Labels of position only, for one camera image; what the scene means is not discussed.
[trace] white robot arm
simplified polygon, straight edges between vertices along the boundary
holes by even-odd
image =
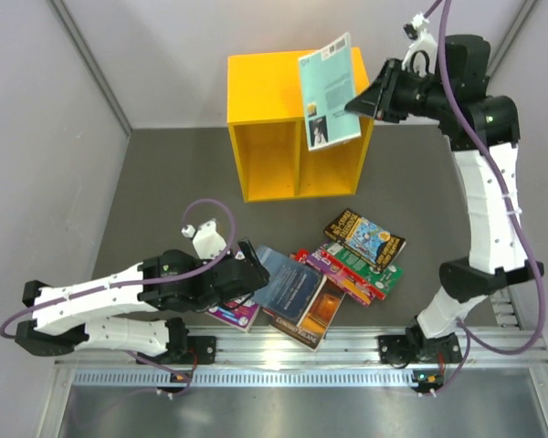
[[[413,44],[404,60],[388,59],[370,87],[345,106],[346,111],[393,123],[411,114],[437,120],[462,175],[471,248],[469,256],[441,265],[441,288],[406,330],[406,345],[418,361],[436,360],[443,345],[457,342],[454,332],[458,318],[466,317],[487,296],[534,277],[511,222],[514,215],[519,223],[521,213],[515,183],[520,138],[518,112],[511,99],[487,95],[490,44],[480,36],[447,36],[445,53],[455,100],[489,148],[508,186],[507,194],[501,191],[490,165],[458,122],[439,70],[433,74],[427,68],[423,71],[417,67],[418,54],[422,54],[427,66],[433,59],[432,65],[437,64],[437,44],[426,26],[422,15],[405,25]],[[506,197],[511,198],[513,212],[506,210]],[[542,263],[536,264],[543,274]],[[449,361],[459,360],[458,355]]]
[[[23,303],[33,307],[29,321],[18,324],[15,341],[37,356],[57,356],[79,349],[124,349],[170,362],[187,350],[187,330],[180,318],[145,322],[115,318],[132,312],[203,312],[252,294],[269,281],[268,271],[251,244],[238,242],[243,256],[228,252],[198,276],[175,282],[214,260],[227,247],[213,219],[195,230],[183,229],[198,258],[171,250],[117,274],[90,282],[49,287],[26,283]]]

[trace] blue book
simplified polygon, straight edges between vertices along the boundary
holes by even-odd
[[[299,325],[327,277],[267,246],[261,246],[256,253],[270,273],[270,282],[256,291],[252,300]]]
[[[351,36],[300,57],[299,73],[308,151],[361,137],[359,117],[344,110],[356,96]]]

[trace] book title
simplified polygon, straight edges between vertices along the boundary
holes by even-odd
[[[383,265],[394,258],[395,251],[398,249],[398,243],[398,239],[390,239],[388,243],[385,244],[382,254],[377,257],[378,265]]]
[[[300,288],[302,287],[302,284],[304,283],[305,278],[307,277],[306,274],[303,274],[302,277],[299,280],[299,283],[292,289],[292,292],[290,293],[290,298],[288,302],[284,305],[284,310],[288,310],[290,307],[290,304],[292,304],[292,300],[296,297],[296,294],[299,293]]]
[[[332,233],[341,239],[346,239],[351,229],[355,226],[357,217],[357,214],[351,212],[343,213],[343,216],[339,219],[339,223],[331,225]]]
[[[292,333],[299,335],[301,338],[304,338],[308,340],[309,342],[312,342],[313,344],[316,344],[317,341],[319,340],[317,336],[311,334],[309,331],[303,328],[293,326],[286,319],[276,317],[276,323],[290,330]]]

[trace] yellow shelf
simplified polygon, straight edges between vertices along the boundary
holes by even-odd
[[[227,124],[246,202],[354,194],[374,123],[362,137],[307,151],[298,58],[310,50],[230,57]],[[352,49],[355,89],[369,85],[359,48]]]

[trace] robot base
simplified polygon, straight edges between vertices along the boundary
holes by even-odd
[[[138,356],[161,365],[193,365],[195,355],[197,356],[197,365],[212,365],[216,362],[217,338],[215,336],[187,336],[186,346],[187,351],[185,352],[169,350],[155,357],[141,353]]]
[[[438,355],[442,354],[445,363],[460,363],[462,355],[457,335],[444,338],[420,338],[419,326],[406,329],[405,335],[378,336],[381,363],[395,368],[405,368],[411,363],[438,364]]]

